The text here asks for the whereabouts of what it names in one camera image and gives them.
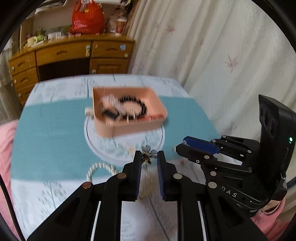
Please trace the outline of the person's right hand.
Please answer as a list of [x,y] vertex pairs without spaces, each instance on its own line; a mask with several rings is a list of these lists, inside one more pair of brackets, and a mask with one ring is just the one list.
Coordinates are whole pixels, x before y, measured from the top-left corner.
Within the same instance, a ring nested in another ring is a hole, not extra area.
[[281,201],[271,200],[268,204],[262,208],[262,210],[266,213],[273,212],[274,210],[278,209],[281,204]]

